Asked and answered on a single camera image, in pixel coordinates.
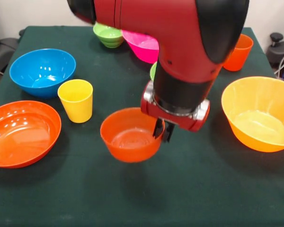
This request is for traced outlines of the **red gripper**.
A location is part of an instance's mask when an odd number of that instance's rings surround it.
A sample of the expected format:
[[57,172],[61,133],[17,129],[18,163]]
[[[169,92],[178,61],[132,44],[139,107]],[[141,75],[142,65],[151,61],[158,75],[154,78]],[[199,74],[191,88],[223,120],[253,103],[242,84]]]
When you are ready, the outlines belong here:
[[162,141],[170,142],[173,124],[188,131],[198,131],[204,125],[210,111],[210,101],[205,99],[193,112],[187,115],[170,113],[155,101],[153,81],[150,80],[143,91],[141,111],[149,116],[158,118],[152,136],[156,139],[164,131]]

